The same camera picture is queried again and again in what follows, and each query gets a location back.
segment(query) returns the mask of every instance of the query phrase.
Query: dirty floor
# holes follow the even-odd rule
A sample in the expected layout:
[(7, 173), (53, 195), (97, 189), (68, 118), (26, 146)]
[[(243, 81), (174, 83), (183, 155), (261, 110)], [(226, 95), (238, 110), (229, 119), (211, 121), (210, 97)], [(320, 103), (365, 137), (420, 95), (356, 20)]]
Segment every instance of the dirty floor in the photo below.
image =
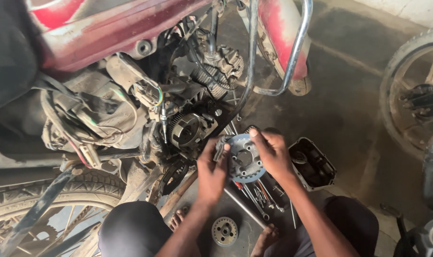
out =
[[(218, 27), (218, 44), (239, 49), (248, 59), (248, 33), (229, 4)], [(396, 50), (425, 28), (350, 0), (314, 1), (308, 35), (312, 44), (308, 60), (312, 90), (306, 96), (289, 91), (277, 97), (252, 94), (242, 110), (239, 131), (250, 124), (279, 129), (288, 144), (299, 137), (315, 142), (338, 170), (336, 185), (314, 193), (355, 197), (367, 205), (380, 223), (377, 256), (389, 257), (399, 240), (394, 218), (379, 211), (380, 203), (399, 209), (419, 225), (433, 213), (421, 202), (421, 163), (404, 153), (385, 131), (379, 118), (378, 94), (383, 70)], [(261, 57), (256, 59), (255, 84), (279, 88), (280, 79)], [(191, 205), (197, 196), (196, 181), (179, 206)], [(283, 204), (288, 206), (287, 199)], [(291, 213), (273, 212), (277, 226), (287, 231)], [(221, 216), (232, 218), (239, 238), (231, 247), (218, 247), (210, 227)], [(260, 227), (223, 195), (199, 240), (203, 256), (249, 256)]]

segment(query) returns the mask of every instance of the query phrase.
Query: red motorcycle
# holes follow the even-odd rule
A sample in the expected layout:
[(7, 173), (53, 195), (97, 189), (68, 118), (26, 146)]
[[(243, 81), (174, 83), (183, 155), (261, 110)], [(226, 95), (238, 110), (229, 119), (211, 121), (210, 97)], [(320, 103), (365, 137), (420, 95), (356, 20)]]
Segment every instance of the red motorcycle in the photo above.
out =
[[(0, 257), (97, 255), (100, 222), (75, 233), (80, 222), (150, 186), (150, 202), (170, 194), (252, 91), (310, 90), (311, 0), (302, 17), (292, 0), (235, 1), (247, 64), (217, 44), (225, 0), (0, 1)], [(280, 89), (254, 86), (257, 51)], [(50, 228), (64, 210), (64, 229)]]

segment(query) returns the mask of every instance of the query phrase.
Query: hand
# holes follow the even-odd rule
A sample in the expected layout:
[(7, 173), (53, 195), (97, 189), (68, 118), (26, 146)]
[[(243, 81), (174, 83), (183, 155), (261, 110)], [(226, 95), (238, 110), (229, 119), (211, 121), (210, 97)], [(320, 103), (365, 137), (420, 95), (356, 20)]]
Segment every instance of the hand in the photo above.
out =
[(198, 200), (210, 207), (214, 207), (223, 194), (227, 174), (227, 159), (231, 146), (226, 143), (221, 159), (213, 161), (215, 146), (218, 138), (211, 138), (207, 142), (202, 154), (197, 159), (197, 172), (199, 176)]
[(282, 135), (250, 129), (250, 138), (259, 151), (263, 165), (274, 178), (294, 174), (291, 158)]

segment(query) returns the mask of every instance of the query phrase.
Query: person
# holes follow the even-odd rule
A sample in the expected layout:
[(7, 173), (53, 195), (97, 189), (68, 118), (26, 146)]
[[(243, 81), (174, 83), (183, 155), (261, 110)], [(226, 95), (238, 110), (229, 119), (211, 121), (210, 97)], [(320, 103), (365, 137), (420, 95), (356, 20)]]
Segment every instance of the person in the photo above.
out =
[[(294, 174), (281, 135), (250, 130), (260, 158), (282, 186), (302, 222), (291, 235), (281, 239), (278, 229), (268, 225), (258, 238), (251, 257), (369, 257), (374, 256), (378, 222), (358, 201), (346, 197), (326, 199), (324, 209), (310, 200)], [(198, 196), (186, 217), (177, 211), (168, 227), (156, 206), (148, 202), (123, 203), (115, 207), (99, 230), (102, 257), (198, 257), (197, 237), (226, 184), (230, 146), (215, 163), (216, 138), (208, 141), (197, 160)]]

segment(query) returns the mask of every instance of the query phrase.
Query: man's arm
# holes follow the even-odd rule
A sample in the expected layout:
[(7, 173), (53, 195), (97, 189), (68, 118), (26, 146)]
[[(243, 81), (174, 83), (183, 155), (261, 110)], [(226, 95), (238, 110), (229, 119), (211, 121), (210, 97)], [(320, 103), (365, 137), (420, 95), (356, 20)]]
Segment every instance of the man's arm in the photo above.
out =
[(213, 154), (217, 141), (217, 138), (210, 139), (197, 160), (199, 175), (197, 200), (177, 230), (156, 254), (156, 257), (189, 256), (212, 208), (223, 194), (230, 146), (225, 144), (222, 158), (215, 163)]
[(358, 257), (359, 254), (328, 217), (310, 201), (299, 179), (281, 135), (250, 130), (266, 170), (278, 181), (293, 202), (318, 257)]

